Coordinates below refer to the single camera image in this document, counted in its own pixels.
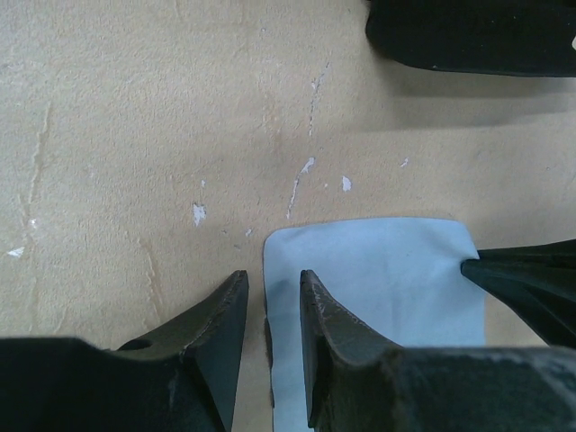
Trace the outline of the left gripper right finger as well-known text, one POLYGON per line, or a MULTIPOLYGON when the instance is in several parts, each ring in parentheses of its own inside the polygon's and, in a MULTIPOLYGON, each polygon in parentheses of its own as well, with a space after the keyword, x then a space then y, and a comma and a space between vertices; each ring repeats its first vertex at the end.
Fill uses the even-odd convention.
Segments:
POLYGON ((301 272, 307 422, 317 431, 572 431, 575 354, 404 347, 301 272))

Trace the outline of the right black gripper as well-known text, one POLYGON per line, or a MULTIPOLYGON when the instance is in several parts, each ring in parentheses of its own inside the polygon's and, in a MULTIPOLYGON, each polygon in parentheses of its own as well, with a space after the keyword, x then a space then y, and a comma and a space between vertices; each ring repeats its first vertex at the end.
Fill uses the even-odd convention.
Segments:
POLYGON ((402 65, 511 77, 574 77, 573 1, 372 1, 365 35, 402 65))

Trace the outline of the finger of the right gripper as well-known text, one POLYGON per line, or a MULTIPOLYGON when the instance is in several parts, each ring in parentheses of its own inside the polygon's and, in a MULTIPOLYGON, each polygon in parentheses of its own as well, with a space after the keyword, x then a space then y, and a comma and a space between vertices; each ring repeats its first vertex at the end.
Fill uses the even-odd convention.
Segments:
POLYGON ((513 310, 546 344, 575 348, 575 242, 484 249, 461 274, 513 310))

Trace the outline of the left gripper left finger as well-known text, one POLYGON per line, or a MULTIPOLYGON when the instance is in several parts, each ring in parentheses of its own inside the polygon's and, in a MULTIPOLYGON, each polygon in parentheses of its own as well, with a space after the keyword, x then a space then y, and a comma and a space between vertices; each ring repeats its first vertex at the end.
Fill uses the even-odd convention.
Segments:
POLYGON ((248 275, 115 350, 76 337, 1 342, 4 431, 228 431, 248 275))

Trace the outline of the blue cleaning cloth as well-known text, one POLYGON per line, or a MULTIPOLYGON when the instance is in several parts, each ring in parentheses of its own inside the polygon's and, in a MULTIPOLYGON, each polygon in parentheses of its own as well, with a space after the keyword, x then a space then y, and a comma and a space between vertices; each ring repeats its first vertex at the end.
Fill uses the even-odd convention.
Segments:
POLYGON ((405 347, 481 347, 484 291, 461 263, 478 256, 458 221, 344 220, 279 229, 264 246, 274 429, 307 429, 300 276, 313 271, 360 320, 405 347))

